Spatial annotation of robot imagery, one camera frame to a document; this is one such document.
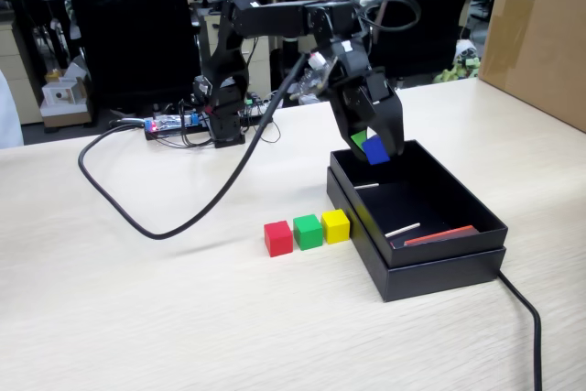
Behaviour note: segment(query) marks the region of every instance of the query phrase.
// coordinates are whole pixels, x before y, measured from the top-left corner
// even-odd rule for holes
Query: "black robotic arm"
[[[259,5],[256,0],[224,0],[218,46],[194,83],[194,104],[210,118],[214,137],[241,136],[238,112],[244,109],[248,69],[241,46],[245,38],[313,35],[312,53],[327,60],[327,87],[320,92],[331,103],[342,138],[366,160],[352,136],[372,128],[389,157],[403,152],[403,110],[381,71],[371,69],[365,44],[368,29],[354,2],[325,0]]]

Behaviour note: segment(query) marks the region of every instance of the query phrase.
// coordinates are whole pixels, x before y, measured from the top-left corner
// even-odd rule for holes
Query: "wooden table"
[[[545,389],[585,389],[586,135],[476,80],[400,95],[406,138],[510,228],[503,271],[541,313]],[[164,242],[82,176],[89,138],[0,151],[0,389],[532,388],[532,320],[498,281],[383,303],[350,242],[268,257],[265,223],[331,208],[326,167],[344,148],[326,103],[275,120],[282,138]],[[136,131],[87,166],[163,232],[245,148],[175,150]]]

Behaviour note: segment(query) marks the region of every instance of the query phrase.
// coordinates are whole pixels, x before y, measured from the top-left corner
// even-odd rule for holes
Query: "colored block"
[[[265,225],[265,244],[268,254],[279,256],[293,252],[293,234],[287,222]]]
[[[363,151],[370,165],[388,162],[391,158],[386,154],[385,146],[379,135],[363,142]]]
[[[323,226],[323,235],[328,244],[345,242],[350,239],[350,221],[342,210],[323,213],[321,226]]]
[[[321,246],[323,230],[320,221],[313,214],[293,219],[293,236],[302,251]]]
[[[358,133],[354,133],[352,136],[350,136],[350,138],[352,139],[352,141],[354,141],[354,143],[362,150],[363,149],[363,142],[366,141],[366,139],[368,139],[366,137],[366,130],[363,130],[362,132],[358,132]]]

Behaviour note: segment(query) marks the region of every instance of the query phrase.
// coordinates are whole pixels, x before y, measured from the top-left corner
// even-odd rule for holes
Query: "office chair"
[[[190,97],[201,69],[187,0],[71,1],[98,104]]]
[[[410,30],[399,33],[380,32],[373,45],[370,61],[384,66],[390,80],[433,73],[450,68],[460,35],[458,22],[466,0],[416,0],[421,19]],[[397,27],[413,20],[404,5],[386,6],[382,25]]]

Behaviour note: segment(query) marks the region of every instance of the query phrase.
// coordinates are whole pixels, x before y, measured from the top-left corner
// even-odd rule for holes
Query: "open box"
[[[378,183],[378,187],[355,187]],[[506,226],[417,141],[390,162],[371,166],[350,150],[331,153],[328,195],[351,221],[351,238],[383,299],[495,279]],[[385,233],[413,223],[411,231]],[[405,241],[472,225],[478,234],[405,246]]]

